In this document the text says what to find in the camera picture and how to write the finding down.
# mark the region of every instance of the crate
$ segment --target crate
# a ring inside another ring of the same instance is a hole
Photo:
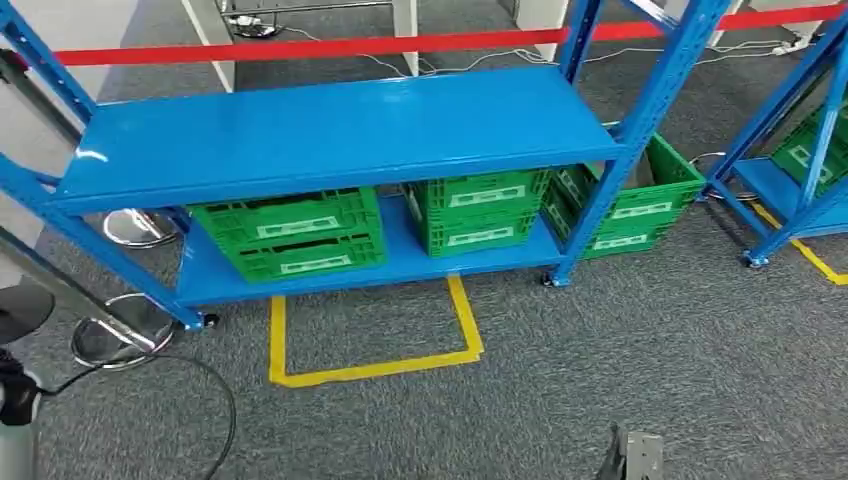
[[[565,243],[577,224],[577,215],[557,192],[549,192],[543,201],[542,215],[560,242]],[[593,235],[581,258],[590,259],[619,253],[650,250],[671,225],[598,232]]]
[[[191,205],[192,217],[222,250],[301,243],[381,230],[372,187]]]
[[[646,148],[656,185],[621,190],[598,232],[645,230],[677,221],[695,195],[704,187],[704,177],[659,135]],[[573,165],[556,173],[554,189],[573,210],[579,211],[600,181],[588,165]]]
[[[452,221],[433,221],[422,208],[415,190],[406,200],[419,240],[431,257],[458,255],[486,248],[508,247],[527,241],[538,212],[533,208],[490,211],[484,215]]]
[[[433,221],[450,222],[502,210],[538,210],[550,170],[519,170],[414,182],[421,209]]]
[[[386,260],[382,236],[375,233],[229,250],[224,255],[250,283],[363,268]]]
[[[772,160],[798,184],[804,183],[809,171],[817,124],[806,121],[799,125],[772,154]],[[833,184],[848,175],[848,143],[837,135],[830,139],[824,164],[816,184],[821,195]]]

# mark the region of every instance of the red stripe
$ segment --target red stripe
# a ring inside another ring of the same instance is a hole
[[[802,7],[769,12],[745,12],[726,15],[720,30],[741,30],[777,26],[787,23],[833,20],[844,10],[843,5]],[[539,43],[559,43],[566,29],[509,30],[482,33],[451,33],[417,37],[372,37],[323,42],[256,42],[237,45],[168,46],[116,48],[106,50],[68,50],[56,52],[67,66],[85,65],[152,65],[196,63],[227,60],[277,60],[284,58],[341,57],[358,54],[380,55],[402,52],[438,52],[513,47]],[[605,23],[598,26],[594,40],[624,40],[657,37],[662,33],[647,22]]]

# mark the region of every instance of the black cable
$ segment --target black cable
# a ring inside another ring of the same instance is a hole
[[[201,370],[204,370],[206,373],[208,373],[215,380],[215,382],[218,384],[218,386],[221,387],[221,390],[224,392],[224,396],[227,400],[227,407],[228,407],[228,410],[229,410],[229,427],[228,427],[228,431],[227,431],[227,440],[224,442],[224,447],[221,449],[221,453],[218,454],[218,458],[215,460],[215,463],[213,463],[212,466],[209,467],[209,469],[203,475],[203,477],[201,477],[203,480],[210,480],[213,476],[215,476],[215,473],[218,471],[219,468],[221,468],[221,465],[223,465],[224,461],[227,459],[227,455],[230,454],[230,450],[233,447],[233,440],[235,440],[235,436],[236,436],[236,398],[235,398],[235,395],[233,394],[233,390],[230,388],[229,385],[227,385],[227,381],[224,380],[224,377],[222,377],[221,374],[218,373],[217,370],[212,368],[209,364],[204,363],[204,362],[202,362],[202,361],[200,361],[196,358],[183,357],[183,356],[180,356],[180,355],[169,355],[169,354],[163,354],[163,353],[138,353],[137,355],[135,355],[131,358],[136,358],[138,356],[153,357],[153,358],[170,358],[170,359],[180,360],[180,361],[183,361],[183,362],[186,362],[186,363],[190,363],[190,364],[194,365],[195,367],[198,367]],[[88,375],[91,375],[92,373],[94,373],[94,372],[96,372],[96,371],[98,371],[98,370],[100,370],[103,367],[106,367],[108,365],[109,365],[108,363],[105,363],[105,364],[100,364],[100,365],[96,365],[94,367],[88,368],[88,369],[78,373],[77,375],[74,375],[73,377],[71,377],[65,383],[60,385],[59,388],[57,388],[56,390],[51,391],[51,390],[45,390],[43,388],[39,388],[39,392],[42,395],[47,396],[47,397],[55,397],[55,396],[59,395],[60,393],[64,392],[65,389],[67,389],[71,385],[75,384],[76,382],[82,380],[83,378],[87,377]]]

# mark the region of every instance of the yellow tape marking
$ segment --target yellow tape marking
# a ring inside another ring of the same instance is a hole
[[[456,317],[459,320],[462,335],[465,337],[467,347],[465,350],[394,362],[372,363],[358,367],[288,375],[286,373],[286,298],[273,297],[271,298],[269,379],[273,383],[286,387],[311,387],[326,382],[362,380],[479,361],[480,354],[483,353],[483,341],[480,338],[480,331],[477,329],[477,322],[474,320],[474,314],[471,311],[471,305],[468,303],[468,296],[465,294],[462,280],[458,275],[450,275],[447,280]]]
[[[766,221],[769,222],[774,228],[781,228],[783,226],[780,224],[780,222],[777,221],[776,218],[774,218],[774,216],[772,216],[771,213],[768,212],[768,210],[763,208],[763,206],[759,203],[752,203],[751,205],[754,207],[754,211],[757,212],[761,217],[766,219]],[[848,285],[848,274],[839,274],[834,272],[828,264],[824,263],[824,261],[822,261],[822,259],[810,249],[810,247],[801,243],[800,240],[793,239],[791,240],[791,243],[795,248],[798,249],[799,252],[801,252],[801,255],[803,255],[804,258],[806,258],[810,263],[812,263],[816,268],[818,268],[824,274],[824,276],[827,277],[828,280],[837,285]]]

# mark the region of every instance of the blue shelf board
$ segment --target blue shelf board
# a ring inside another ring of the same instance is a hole
[[[98,107],[52,202],[152,208],[611,160],[555,66]]]
[[[226,303],[273,295],[368,287],[441,278],[450,273],[479,273],[553,265],[562,256],[541,218],[527,243],[442,258],[430,258],[414,236],[403,197],[380,200],[388,262],[377,267],[304,276],[273,283],[244,281],[201,228],[185,240],[177,281],[178,301],[187,306]]]
[[[734,173],[781,222],[795,215],[801,186],[770,158],[754,158],[733,164]],[[836,205],[804,227],[796,237],[848,232],[848,204]]]

